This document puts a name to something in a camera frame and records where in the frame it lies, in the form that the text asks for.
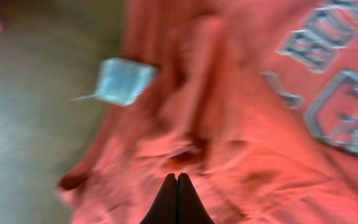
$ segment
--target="gray floor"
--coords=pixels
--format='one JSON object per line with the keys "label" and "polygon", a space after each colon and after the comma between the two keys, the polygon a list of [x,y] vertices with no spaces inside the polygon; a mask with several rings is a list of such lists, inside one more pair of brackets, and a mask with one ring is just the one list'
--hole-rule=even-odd
{"label": "gray floor", "polygon": [[68,223],[54,187],[107,105],[91,93],[119,53],[122,0],[0,0],[0,224]]}

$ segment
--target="gray lettering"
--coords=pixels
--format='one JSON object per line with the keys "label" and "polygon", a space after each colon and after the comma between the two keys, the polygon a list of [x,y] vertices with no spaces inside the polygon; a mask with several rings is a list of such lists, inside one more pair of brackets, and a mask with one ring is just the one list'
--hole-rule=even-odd
{"label": "gray lettering", "polygon": [[345,47],[355,36],[354,30],[340,15],[332,13],[329,9],[318,9],[306,27],[333,47]]}
{"label": "gray lettering", "polygon": [[270,86],[272,86],[273,90],[282,97],[287,107],[298,109],[301,106],[303,97],[286,91],[275,73],[264,72],[262,74],[265,76]]}
{"label": "gray lettering", "polygon": [[328,103],[328,100],[345,84],[354,86],[347,94],[358,99],[358,73],[353,70],[343,70],[336,76],[331,84],[324,89],[322,94],[318,96],[317,101],[314,102],[309,111],[307,111],[305,116],[306,122],[315,137],[320,139],[329,138],[318,121],[318,114],[321,109],[323,109],[323,106]]}
{"label": "gray lettering", "polygon": [[282,52],[306,64],[314,72],[322,72],[334,58],[334,50],[307,30],[295,31]]}
{"label": "gray lettering", "polygon": [[351,10],[357,17],[358,21],[358,0],[327,0],[327,4],[334,7],[339,7]]}

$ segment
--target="blue tag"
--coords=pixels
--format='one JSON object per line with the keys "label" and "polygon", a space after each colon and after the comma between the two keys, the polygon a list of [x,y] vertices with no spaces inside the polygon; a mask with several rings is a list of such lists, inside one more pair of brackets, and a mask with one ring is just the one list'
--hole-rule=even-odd
{"label": "blue tag", "polygon": [[157,68],[123,58],[111,58],[101,64],[95,98],[127,106],[150,85]]}

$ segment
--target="red t-shirt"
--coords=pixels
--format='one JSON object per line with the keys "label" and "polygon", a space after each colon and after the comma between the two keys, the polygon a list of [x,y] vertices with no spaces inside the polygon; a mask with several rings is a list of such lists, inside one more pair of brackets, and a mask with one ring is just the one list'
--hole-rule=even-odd
{"label": "red t-shirt", "polygon": [[[160,74],[60,186],[73,223],[139,223],[170,172],[216,223],[358,223],[358,2],[127,0],[126,28]],[[169,159],[189,111],[204,148]]]}

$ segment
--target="clothing tag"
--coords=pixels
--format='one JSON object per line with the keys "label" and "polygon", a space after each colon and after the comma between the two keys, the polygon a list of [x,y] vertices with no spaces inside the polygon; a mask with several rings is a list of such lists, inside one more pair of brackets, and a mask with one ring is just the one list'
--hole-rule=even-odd
{"label": "clothing tag", "polygon": [[110,58],[101,63],[99,81],[93,95],[74,100],[96,98],[121,106],[133,104],[156,76],[157,68],[123,58]]}

